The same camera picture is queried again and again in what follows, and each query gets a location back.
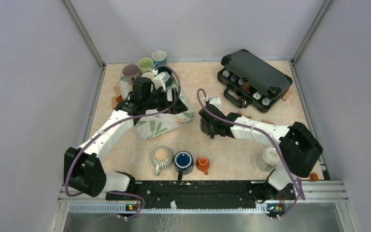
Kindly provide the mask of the dark green mug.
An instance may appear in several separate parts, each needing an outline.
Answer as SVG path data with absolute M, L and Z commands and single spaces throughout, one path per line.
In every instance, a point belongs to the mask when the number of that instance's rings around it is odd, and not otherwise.
M 174 77 L 173 77 L 172 70 L 167 68 L 167 67 L 159 67 L 158 68 L 158 73 L 161 73 L 161 72 L 167 72 L 168 75 L 169 75 L 169 78 L 167 80 L 165 80 L 165 87 L 166 87 L 166 89 L 168 89 L 174 83 Z

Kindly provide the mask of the small orange mug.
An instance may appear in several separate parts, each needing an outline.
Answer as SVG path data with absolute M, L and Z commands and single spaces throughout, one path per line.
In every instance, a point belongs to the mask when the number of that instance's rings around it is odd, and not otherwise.
M 196 168 L 205 175 L 208 175 L 208 170 L 210 168 L 209 159 L 207 157 L 199 157 L 196 161 Z

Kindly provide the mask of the light blue mug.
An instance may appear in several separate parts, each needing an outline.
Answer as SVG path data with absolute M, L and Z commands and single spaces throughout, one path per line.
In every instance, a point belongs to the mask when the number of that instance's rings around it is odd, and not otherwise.
M 158 65 L 167 63 L 167 53 L 163 50 L 157 50 L 152 53 L 151 58 L 153 60 L 153 68 Z

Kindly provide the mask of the light green mug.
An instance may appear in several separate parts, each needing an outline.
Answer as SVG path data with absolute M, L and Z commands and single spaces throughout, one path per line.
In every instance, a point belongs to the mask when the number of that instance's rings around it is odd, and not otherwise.
M 141 74 L 153 71 L 154 61 L 151 58 L 142 58 L 137 62 Z

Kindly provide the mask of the lilac purple mug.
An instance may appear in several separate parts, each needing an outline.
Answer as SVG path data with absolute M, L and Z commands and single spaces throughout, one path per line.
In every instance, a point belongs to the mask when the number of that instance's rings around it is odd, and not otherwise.
M 137 64 L 128 64 L 123 70 L 122 74 L 129 85 L 133 85 L 133 81 L 141 76 L 140 69 Z

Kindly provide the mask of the clear floral glass jar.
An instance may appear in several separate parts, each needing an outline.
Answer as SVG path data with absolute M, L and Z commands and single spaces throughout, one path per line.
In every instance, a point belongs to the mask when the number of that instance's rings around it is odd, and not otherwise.
M 257 167 L 262 172 L 271 172 L 280 164 L 280 158 L 274 147 L 266 147 L 257 156 Z

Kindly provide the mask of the black mug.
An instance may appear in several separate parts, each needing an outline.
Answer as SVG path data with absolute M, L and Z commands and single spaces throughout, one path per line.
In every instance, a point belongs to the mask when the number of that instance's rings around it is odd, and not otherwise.
M 200 130 L 204 134 L 209 135 L 209 129 L 210 129 L 209 124 L 207 123 L 207 121 L 203 117 L 201 117 L 201 119 L 200 119 Z

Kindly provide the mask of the white ribbed mug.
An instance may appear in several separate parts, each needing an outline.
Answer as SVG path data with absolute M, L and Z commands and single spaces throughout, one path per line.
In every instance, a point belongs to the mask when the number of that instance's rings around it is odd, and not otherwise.
M 153 72 L 145 72 L 141 75 L 141 77 L 146 77 L 146 78 L 153 80 L 155 78 L 155 75 Z

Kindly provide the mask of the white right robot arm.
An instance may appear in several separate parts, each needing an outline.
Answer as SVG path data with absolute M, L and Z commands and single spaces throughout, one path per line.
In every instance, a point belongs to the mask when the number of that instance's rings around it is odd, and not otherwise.
M 204 106 L 199 115 L 201 131 L 211 138 L 218 135 L 246 139 L 275 150 L 281 164 L 264 186 L 264 193 L 270 199 L 282 195 L 288 184 L 301 191 L 298 178 L 308 177 L 323 153 L 321 144 L 300 122 L 278 126 L 254 121 L 238 113 L 224 115 L 213 104 Z

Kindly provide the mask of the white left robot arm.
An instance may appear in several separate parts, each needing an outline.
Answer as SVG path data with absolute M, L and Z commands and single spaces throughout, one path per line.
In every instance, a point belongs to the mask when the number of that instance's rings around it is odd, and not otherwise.
M 134 197 L 134 177 L 124 172 L 106 173 L 103 161 L 118 140 L 141 118 L 159 114 L 176 115 L 188 110 L 180 100 L 181 88 L 158 86 L 147 77 L 136 78 L 132 91 L 117 104 L 102 127 L 78 148 L 69 147 L 64 154 L 64 185 L 91 197 L 101 192 L 117 191 L 124 200 Z

